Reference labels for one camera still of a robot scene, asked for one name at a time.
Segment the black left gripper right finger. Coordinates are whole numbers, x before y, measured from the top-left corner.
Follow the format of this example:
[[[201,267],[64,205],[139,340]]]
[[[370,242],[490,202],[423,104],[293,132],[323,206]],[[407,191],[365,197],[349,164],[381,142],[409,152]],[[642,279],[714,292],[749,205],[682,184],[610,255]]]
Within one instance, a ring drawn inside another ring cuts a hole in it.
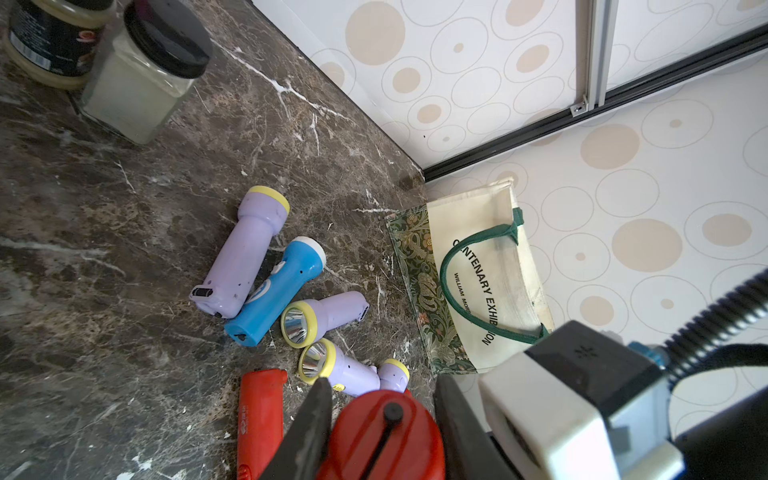
[[[447,479],[520,478],[481,428],[451,376],[437,377],[433,403],[444,445]]]

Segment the cream tote bag green handles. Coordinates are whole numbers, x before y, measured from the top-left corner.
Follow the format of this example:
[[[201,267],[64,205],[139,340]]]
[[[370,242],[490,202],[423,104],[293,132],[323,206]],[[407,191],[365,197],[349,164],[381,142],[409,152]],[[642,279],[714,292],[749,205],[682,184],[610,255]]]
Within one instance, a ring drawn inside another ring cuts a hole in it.
[[[387,218],[435,374],[486,373],[555,323],[510,180]]]

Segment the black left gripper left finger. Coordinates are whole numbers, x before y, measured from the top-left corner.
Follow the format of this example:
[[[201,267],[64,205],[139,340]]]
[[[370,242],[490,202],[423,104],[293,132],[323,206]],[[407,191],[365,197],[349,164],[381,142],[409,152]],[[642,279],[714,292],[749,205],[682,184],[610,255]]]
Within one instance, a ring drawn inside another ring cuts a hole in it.
[[[327,455],[331,425],[332,388],[320,378],[260,479],[315,480]]]

